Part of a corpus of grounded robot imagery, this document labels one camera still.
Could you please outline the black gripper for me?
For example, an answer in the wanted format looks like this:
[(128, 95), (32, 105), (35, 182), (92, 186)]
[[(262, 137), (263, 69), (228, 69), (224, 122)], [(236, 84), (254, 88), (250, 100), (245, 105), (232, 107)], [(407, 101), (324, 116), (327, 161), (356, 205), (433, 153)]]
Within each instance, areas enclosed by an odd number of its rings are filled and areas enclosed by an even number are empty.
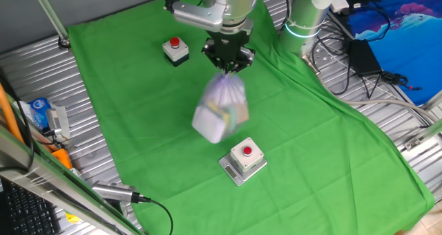
[(238, 73), (252, 65), (255, 50), (243, 48), (250, 39), (246, 31), (226, 35), (221, 32), (207, 32), (212, 43), (205, 43), (202, 54), (218, 69), (228, 73)]

